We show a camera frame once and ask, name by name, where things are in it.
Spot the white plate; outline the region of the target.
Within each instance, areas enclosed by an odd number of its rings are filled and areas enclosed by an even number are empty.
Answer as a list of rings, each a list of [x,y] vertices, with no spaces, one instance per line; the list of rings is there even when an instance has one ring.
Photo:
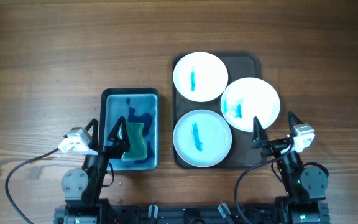
[[[211,167],[229,154],[232,133],[221,115],[211,110],[193,110],[176,123],[173,146],[187,164]]]
[[[264,129],[271,126],[278,118],[280,106],[274,87],[259,78],[240,78],[229,84],[221,96],[224,119],[244,132],[253,131],[255,117]]]
[[[207,52],[193,52],[179,59],[173,69],[173,83],[186,99],[208,102],[226,89],[228,70],[221,59]]]

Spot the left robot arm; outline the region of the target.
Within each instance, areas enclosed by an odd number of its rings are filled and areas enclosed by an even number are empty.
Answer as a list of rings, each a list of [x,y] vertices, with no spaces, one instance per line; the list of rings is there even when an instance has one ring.
[[[120,223],[108,199],[101,199],[101,190],[108,185],[104,178],[113,173],[110,159],[119,159],[130,150],[126,119],[121,116],[108,135],[109,146],[98,145],[98,121],[92,119],[86,127],[74,127],[59,144],[62,152],[72,150],[85,155],[80,169],[69,170],[62,178],[65,208],[56,209],[54,223]]]

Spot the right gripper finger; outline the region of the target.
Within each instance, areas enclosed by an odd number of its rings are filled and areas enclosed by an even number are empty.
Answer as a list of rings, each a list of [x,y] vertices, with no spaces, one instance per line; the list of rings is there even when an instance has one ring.
[[[253,133],[252,133],[252,142],[251,148],[263,148],[267,147],[269,139],[266,135],[264,128],[262,127],[258,117],[253,118]]]
[[[304,122],[302,122],[292,110],[288,111],[288,125],[290,127],[291,134],[299,134],[299,128],[303,127]]]

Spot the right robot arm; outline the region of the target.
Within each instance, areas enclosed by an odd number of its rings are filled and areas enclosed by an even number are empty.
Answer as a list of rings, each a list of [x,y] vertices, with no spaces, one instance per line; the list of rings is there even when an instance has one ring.
[[[277,177],[286,196],[276,197],[272,204],[248,205],[244,211],[254,223],[329,223],[326,199],[329,172],[317,162],[301,160],[300,153],[315,137],[314,129],[288,112],[290,134],[269,140],[258,118],[253,119],[253,148],[261,148],[262,157],[273,156],[278,168]]]

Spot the green yellow sponge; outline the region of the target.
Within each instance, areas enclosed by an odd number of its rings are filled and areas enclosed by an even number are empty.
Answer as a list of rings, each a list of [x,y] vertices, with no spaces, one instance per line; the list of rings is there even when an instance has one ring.
[[[126,123],[126,131],[129,138],[129,152],[123,154],[124,160],[143,160],[147,157],[147,144],[142,135],[144,123]]]

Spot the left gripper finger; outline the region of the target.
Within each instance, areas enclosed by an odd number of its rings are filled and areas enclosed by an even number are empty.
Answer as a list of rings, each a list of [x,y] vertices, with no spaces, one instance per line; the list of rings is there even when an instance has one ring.
[[[91,131],[91,143],[89,145],[90,148],[97,148],[98,146],[98,120],[97,119],[92,119],[86,126],[85,126],[85,130],[89,131],[90,129],[92,129]]]
[[[119,117],[111,132],[108,134],[107,140],[112,143],[113,147],[130,148],[125,117]]]

